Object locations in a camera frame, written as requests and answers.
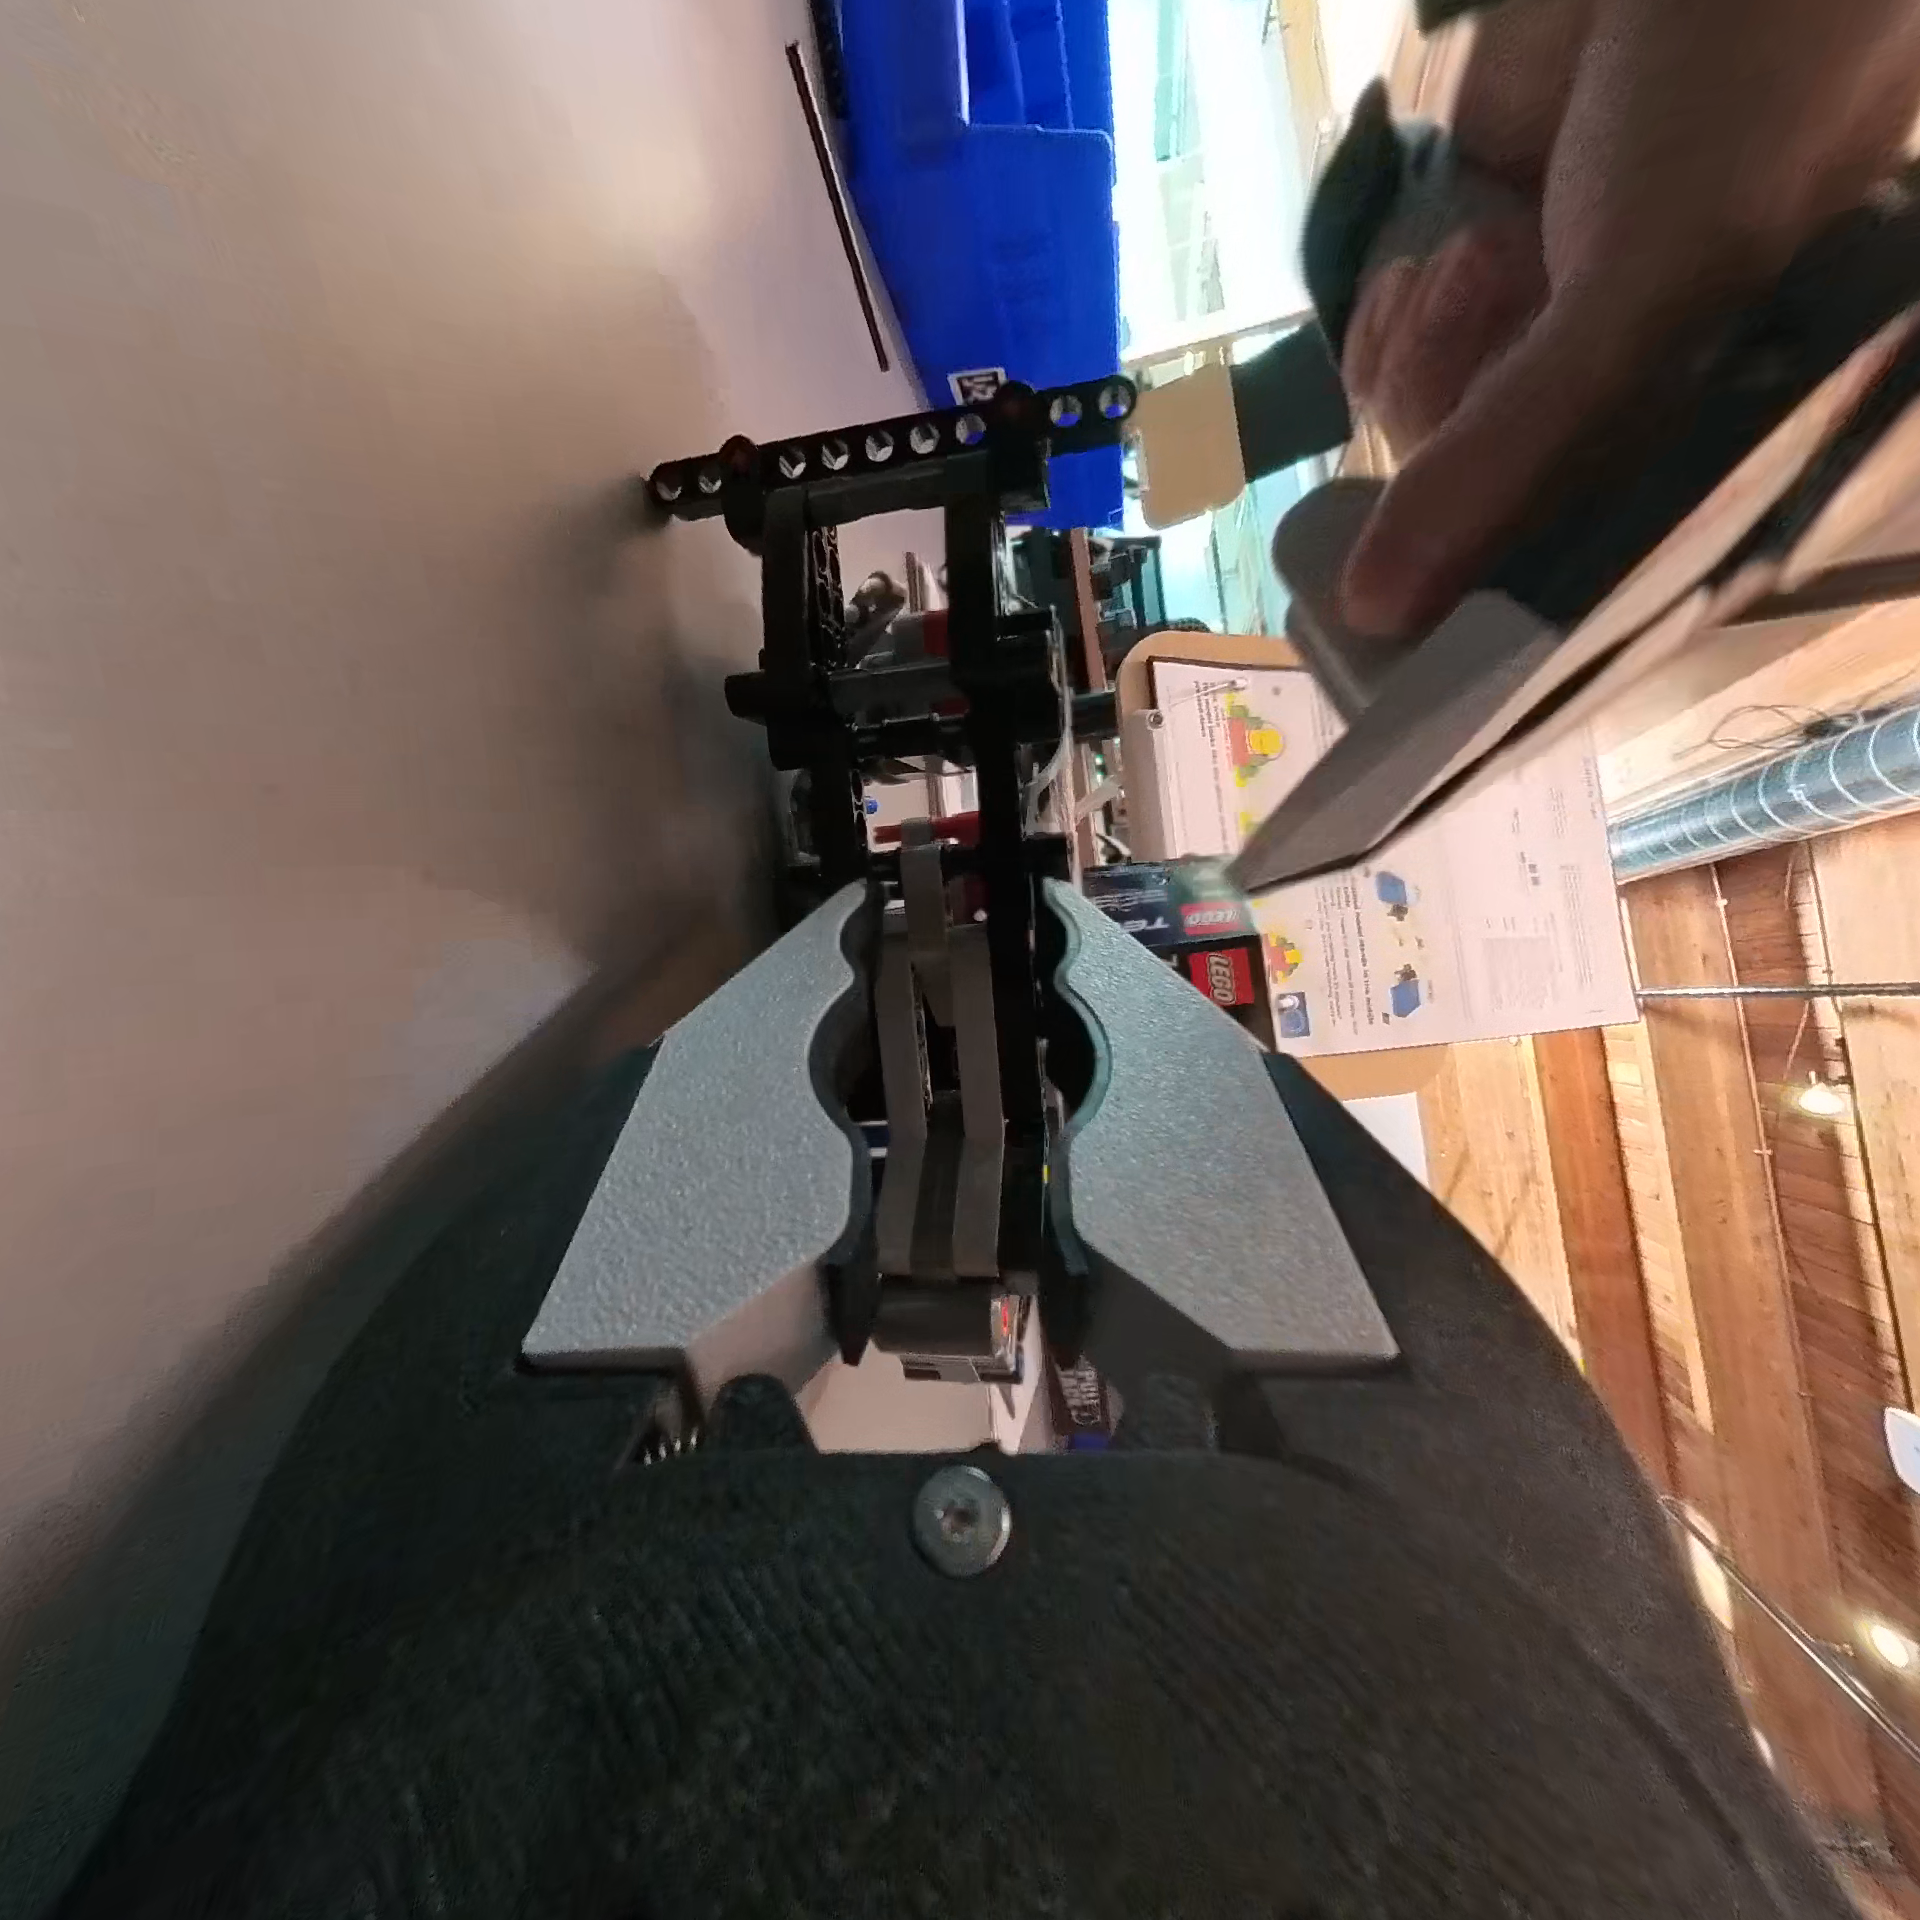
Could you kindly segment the black board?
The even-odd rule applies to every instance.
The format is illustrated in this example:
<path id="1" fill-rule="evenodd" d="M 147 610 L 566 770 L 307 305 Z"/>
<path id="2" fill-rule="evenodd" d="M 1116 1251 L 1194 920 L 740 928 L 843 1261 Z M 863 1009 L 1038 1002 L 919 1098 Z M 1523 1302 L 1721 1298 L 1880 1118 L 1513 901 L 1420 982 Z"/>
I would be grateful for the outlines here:
<path id="1" fill-rule="evenodd" d="M 1312 319 L 1231 360 L 1230 387 L 1248 483 L 1339 452 L 1354 435 L 1339 360 Z"/>

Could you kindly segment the silver ventilation duct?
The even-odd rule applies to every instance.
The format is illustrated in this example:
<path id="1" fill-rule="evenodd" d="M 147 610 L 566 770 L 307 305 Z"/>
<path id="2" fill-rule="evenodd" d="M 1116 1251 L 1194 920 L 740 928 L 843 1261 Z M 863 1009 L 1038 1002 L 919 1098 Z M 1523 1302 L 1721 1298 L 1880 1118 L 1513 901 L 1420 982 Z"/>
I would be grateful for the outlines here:
<path id="1" fill-rule="evenodd" d="M 1790 745 L 1613 818 L 1621 883 L 1850 831 L 1918 809 L 1918 701 L 1814 721 Z"/>

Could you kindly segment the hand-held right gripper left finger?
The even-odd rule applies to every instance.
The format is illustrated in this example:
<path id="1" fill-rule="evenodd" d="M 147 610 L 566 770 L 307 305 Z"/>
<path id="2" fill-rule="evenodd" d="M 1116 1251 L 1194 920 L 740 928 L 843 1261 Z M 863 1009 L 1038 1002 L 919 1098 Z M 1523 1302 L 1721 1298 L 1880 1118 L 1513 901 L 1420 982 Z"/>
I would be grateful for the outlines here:
<path id="1" fill-rule="evenodd" d="M 824 1265 L 871 1212 L 831 1080 L 876 895 L 849 883 L 661 1038 L 522 1357 L 541 1372 L 814 1372 Z"/>

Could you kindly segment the beige board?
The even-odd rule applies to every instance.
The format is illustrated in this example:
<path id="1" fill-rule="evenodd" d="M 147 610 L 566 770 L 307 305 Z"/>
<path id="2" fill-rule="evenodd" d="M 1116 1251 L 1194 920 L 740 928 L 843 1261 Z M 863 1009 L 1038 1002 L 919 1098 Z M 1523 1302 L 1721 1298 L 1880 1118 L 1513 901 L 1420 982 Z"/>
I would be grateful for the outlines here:
<path id="1" fill-rule="evenodd" d="M 1149 531 L 1169 531 L 1230 507 L 1248 488 L 1231 367 L 1206 360 L 1140 387 L 1127 417 L 1127 441 Z"/>

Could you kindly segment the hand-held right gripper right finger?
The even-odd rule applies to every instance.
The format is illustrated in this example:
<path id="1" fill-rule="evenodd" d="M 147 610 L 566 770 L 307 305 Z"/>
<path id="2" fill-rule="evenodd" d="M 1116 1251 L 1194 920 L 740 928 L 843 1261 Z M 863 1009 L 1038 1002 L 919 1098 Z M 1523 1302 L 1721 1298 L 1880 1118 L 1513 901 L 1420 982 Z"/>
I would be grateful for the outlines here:
<path id="1" fill-rule="evenodd" d="M 1055 973 L 1092 1070 L 1057 1154 L 1063 1257 L 1101 1372 L 1375 1372 L 1398 1361 L 1278 1065 L 1076 888 Z"/>

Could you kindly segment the person's left hand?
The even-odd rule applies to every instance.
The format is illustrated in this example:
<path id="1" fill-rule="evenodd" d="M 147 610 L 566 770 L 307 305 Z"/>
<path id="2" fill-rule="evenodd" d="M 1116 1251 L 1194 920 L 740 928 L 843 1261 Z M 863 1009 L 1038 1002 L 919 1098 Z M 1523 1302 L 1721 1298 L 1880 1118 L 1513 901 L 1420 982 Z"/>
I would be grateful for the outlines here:
<path id="1" fill-rule="evenodd" d="M 1627 458 L 1914 129 L 1910 1 L 1495 5 L 1455 100 L 1511 202 L 1374 273 L 1342 381 L 1398 469 L 1342 573 L 1366 634 L 1440 618 Z"/>

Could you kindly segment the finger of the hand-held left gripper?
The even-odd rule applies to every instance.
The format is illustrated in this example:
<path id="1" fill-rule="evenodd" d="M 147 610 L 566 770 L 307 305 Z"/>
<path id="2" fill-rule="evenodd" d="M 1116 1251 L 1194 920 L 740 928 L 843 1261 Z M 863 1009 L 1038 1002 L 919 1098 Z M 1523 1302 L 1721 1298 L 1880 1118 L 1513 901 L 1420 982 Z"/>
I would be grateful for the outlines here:
<path id="1" fill-rule="evenodd" d="M 1506 591 L 1473 591 L 1413 645 L 1335 634 L 1331 589 L 1291 589 L 1286 631 L 1342 731 L 1231 860 L 1244 892 L 1354 864 L 1546 721 L 1552 696 L 1618 655 L 1656 655 L 1716 606 L 1694 586 L 1661 615 L 1604 606 L 1571 634 Z"/>

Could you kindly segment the toy brick vehicle model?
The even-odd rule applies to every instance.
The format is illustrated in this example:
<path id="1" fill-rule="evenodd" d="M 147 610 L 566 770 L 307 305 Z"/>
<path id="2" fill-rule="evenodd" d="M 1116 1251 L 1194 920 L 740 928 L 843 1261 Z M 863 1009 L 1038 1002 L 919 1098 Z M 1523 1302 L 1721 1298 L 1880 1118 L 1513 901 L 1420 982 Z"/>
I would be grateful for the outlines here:
<path id="1" fill-rule="evenodd" d="M 1017 1348 L 1021 1299 L 1084 1283 L 1063 1245 L 1064 1124 L 1092 1038 L 1055 973 L 1069 836 L 1044 789 L 1081 740 L 1057 611 L 1021 598 L 1006 512 L 1048 462 L 1116 445 L 1126 377 L 654 465 L 653 516 L 720 517 L 758 562 L 757 668 L 726 702 L 786 778 L 783 902 L 852 888 L 855 1011 L 826 1093 L 855 1128 L 849 1246 L 820 1261 L 838 1356 L 929 1372 Z"/>

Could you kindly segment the black toy set box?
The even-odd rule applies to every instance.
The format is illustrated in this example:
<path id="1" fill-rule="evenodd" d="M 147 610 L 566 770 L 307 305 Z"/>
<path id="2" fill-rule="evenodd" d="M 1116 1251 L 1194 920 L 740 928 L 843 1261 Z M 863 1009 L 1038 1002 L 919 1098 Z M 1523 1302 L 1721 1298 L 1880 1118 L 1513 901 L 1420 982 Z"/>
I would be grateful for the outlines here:
<path id="1" fill-rule="evenodd" d="M 1081 890 L 1263 1050 L 1278 1050 L 1264 937 L 1220 855 L 1084 866 Z"/>

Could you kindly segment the blue plastic bin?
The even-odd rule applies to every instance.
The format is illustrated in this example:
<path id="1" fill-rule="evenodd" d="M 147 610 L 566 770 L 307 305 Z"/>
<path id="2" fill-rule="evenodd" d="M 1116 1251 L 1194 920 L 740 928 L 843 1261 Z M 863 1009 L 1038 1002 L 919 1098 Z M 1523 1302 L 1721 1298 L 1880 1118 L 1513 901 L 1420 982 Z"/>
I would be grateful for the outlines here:
<path id="1" fill-rule="evenodd" d="M 857 224 L 925 398 L 1116 377 L 1110 5 L 810 9 Z"/>

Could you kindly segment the instruction poster board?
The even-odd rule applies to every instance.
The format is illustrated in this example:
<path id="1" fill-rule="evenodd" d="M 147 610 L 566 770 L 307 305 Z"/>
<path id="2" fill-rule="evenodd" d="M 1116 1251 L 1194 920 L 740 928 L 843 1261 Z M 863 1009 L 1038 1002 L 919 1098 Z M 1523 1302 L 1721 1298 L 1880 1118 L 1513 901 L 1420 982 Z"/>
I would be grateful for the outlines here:
<path id="1" fill-rule="evenodd" d="M 1116 684 L 1135 860 L 1230 863 L 1342 731 L 1280 639 L 1150 634 Z M 1521 1038 L 1637 1011 L 1580 739 L 1355 864 L 1250 901 L 1282 1055 Z"/>

